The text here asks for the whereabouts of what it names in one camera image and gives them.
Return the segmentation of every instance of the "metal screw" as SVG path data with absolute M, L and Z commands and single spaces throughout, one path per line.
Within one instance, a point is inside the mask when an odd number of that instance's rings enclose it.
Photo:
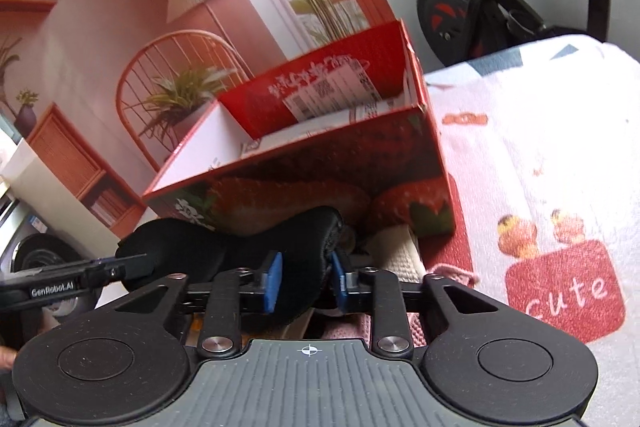
M 383 337 L 378 341 L 378 347 L 388 353 L 400 353 L 409 347 L 409 341 L 402 337 Z
M 232 347 L 233 341 L 226 337 L 208 337 L 202 341 L 202 349 L 210 353 L 224 353 Z

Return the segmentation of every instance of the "open box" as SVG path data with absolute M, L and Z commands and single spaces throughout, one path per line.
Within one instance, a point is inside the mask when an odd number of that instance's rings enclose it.
M 361 234 L 454 229 L 420 66 L 402 22 L 366 30 L 226 92 L 144 194 L 159 216 L 250 235 L 315 206 Z

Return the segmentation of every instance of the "black eye mask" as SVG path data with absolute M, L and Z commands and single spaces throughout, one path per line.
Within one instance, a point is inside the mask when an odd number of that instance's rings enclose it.
M 191 283 L 209 282 L 220 271 L 259 268 L 270 250 L 282 252 L 282 283 L 273 314 L 242 318 L 245 331 L 264 331 L 289 324 L 318 299 L 341 229 L 340 214 L 329 206 L 312 208 L 249 237 L 162 218 L 124 238 L 115 256 L 146 253 L 155 260 L 150 276 L 124 283 L 132 291 L 170 273 L 186 273 Z

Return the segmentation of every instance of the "chair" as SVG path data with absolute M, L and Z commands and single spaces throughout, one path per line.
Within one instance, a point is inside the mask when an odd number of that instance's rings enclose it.
M 142 48 L 130 61 L 118 81 L 116 110 L 131 139 L 158 172 L 180 139 L 170 129 L 162 136 L 158 129 L 145 132 L 154 117 L 143 102 L 158 92 L 158 77 L 171 78 L 192 67 L 233 69 L 223 81 L 225 90 L 248 80 L 238 52 L 222 38 L 202 30 L 180 30 L 165 34 Z

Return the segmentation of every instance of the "vase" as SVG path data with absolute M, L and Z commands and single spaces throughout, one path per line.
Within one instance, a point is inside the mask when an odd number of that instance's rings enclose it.
M 33 107 L 31 105 L 23 105 L 18 111 L 18 116 L 15 118 L 14 126 L 24 139 L 31 134 L 31 131 L 36 127 L 38 118 L 36 117 Z
M 174 133 L 178 141 L 181 142 L 191 128 L 198 123 L 198 120 L 207 112 L 207 109 L 211 107 L 210 102 L 203 103 L 199 108 L 193 111 L 187 118 L 180 120 L 174 125 Z

